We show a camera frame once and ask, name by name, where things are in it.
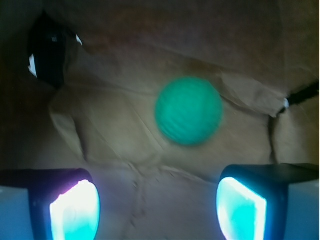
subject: black object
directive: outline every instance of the black object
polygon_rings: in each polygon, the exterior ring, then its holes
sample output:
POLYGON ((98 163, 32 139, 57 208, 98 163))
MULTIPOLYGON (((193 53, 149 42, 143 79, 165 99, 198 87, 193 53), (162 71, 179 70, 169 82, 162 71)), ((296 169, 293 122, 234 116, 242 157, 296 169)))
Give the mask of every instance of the black object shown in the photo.
MULTIPOLYGON (((301 90, 298 90, 292 93, 288 98, 289 106, 299 105, 308 99, 312 99, 315 96, 319 95, 319 79, 317 79, 314 83, 305 86, 301 90)), ((286 111, 286 108, 281 109, 278 114, 282 114, 286 111)))
POLYGON ((53 238, 50 204, 82 180, 93 182, 90 173, 82 168, 0 171, 0 186, 28 189, 32 230, 36 240, 53 238))
POLYGON ((43 12, 28 37, 28 57, 34 57, 37 78, 56 89, 65 82, 66 32, 64 26, 43 12))
POLYGON ((319 179, 313 164, 230 165, 220 181, 232 177, 267 201, 265 240, 282 240, 287 223, 289 185, 319 179))

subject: teal ball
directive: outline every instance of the teal ball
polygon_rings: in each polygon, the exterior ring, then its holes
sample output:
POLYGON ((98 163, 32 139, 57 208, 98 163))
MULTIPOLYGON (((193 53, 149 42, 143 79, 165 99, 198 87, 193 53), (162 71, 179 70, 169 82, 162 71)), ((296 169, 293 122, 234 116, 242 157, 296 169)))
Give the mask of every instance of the teal ball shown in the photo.
POLYGON ((183 77, 160 93, 155 120, 160 131, 181 145, 207 141, 219 128, 223 103, 218 91, 207 80, 183 77))

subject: black plastic housing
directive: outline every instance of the black plastic housing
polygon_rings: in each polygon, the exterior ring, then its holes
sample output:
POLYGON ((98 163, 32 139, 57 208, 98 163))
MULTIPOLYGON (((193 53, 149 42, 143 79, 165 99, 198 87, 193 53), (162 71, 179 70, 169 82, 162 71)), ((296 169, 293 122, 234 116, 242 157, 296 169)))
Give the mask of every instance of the black plastic housing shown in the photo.
POLYGON ((319 179, 313 164, 230 165, 220 181, 232 177, 267 201, 265 240, 282 240, 285 234, 290 184, 319 179))
POLYGON ((53 239, 50 204, 79 181, 93 183, 90 173, 78 169, 1 170, 0 185, 28 189, 30 217, 35 240, 53 239))

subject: glowing light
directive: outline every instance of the glowing light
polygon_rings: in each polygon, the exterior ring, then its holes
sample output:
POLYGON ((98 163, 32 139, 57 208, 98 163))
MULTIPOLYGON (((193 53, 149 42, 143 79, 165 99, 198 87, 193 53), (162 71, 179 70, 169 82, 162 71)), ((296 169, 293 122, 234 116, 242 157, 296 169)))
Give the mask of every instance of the glowing light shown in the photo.
POLYGON ((32 73, 32 75, 37 78, 37 70, 36 70, 36 64, 35 64, 35 57, 34 57, 33 54, 31 55, 31 57, 29 57, 29 63, 30 63, 30 66, 29 66, 28 68, 29 68, 30 73, 32 73))
POLYGON ((218 185, 217 215, 227 240, 263 240, 267 201, 234 179, 226 177, 218 185))
POLYGON ((81 41, 81 39, 79 38, 78 35, 75 35, 75 39, 76 39, 76 41, 77 41, 78 43, 81 44, 81 46, 83 45, 83 44, 82 44, 82 41, 81 41))
POLYGON ((54 240, 93 240, 100 220, 100 199, 96 186, 80 181, 50 205, 54 240))

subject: ball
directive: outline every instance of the ball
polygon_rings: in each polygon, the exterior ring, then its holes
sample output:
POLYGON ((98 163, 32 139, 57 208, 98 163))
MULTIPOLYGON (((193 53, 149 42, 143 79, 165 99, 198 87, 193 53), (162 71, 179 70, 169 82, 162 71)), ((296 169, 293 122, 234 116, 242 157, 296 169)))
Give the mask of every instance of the ball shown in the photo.
POLYGON ((207 80, 183 77, 160 93, 155 120, 160 131, 181 145, 207 141, 219 128, 223 103, 218 91, 207 80))

